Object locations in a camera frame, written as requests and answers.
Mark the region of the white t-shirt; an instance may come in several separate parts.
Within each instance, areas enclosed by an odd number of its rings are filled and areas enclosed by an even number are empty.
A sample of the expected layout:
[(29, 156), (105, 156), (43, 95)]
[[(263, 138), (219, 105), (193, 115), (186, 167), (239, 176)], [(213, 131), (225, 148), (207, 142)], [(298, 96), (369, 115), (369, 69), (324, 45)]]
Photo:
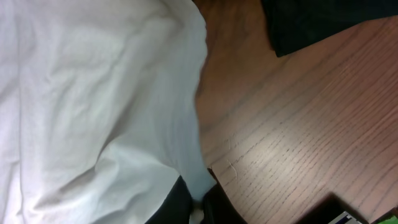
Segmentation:
[(203, 161), (187, 0), (1, 2), (1, 222), (145, 223)]

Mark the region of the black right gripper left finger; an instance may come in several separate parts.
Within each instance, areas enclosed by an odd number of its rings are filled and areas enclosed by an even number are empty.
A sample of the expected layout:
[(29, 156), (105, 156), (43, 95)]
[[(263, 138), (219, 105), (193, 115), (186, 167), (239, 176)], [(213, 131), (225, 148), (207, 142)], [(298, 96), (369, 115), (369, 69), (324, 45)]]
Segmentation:
[(160, 208), (146, 224), (189, 224), (191, 212), (192, 197), (180, 176)]

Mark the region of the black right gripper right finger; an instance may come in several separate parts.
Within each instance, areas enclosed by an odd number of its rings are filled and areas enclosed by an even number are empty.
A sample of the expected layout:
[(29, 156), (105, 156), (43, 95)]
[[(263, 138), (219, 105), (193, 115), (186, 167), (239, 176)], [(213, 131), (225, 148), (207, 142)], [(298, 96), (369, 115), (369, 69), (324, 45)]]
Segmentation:
[(201, 224), (247, 224), (234, 208), (213, 170), (208, 168), (208, 172), (216, 180), (216, 185), (203, 198), (204, 219)]

